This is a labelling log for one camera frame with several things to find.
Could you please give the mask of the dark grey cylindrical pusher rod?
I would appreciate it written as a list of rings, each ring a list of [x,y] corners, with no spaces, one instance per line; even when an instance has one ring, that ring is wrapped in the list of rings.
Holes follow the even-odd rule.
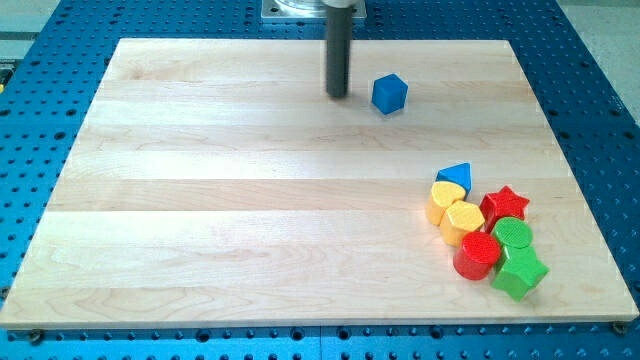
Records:
[[[344,98],[348,92],[353,1],[325,0],[326,92]]]

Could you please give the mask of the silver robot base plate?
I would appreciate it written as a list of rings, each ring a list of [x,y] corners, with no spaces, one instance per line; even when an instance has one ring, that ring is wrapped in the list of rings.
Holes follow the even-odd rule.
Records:
[[[294,21],[322,22],[326,19],[326,8],[335,5],[351,5],[354,20],[365,20],[367,11],[364,0],[261,0],[261,19],[265,23]]]

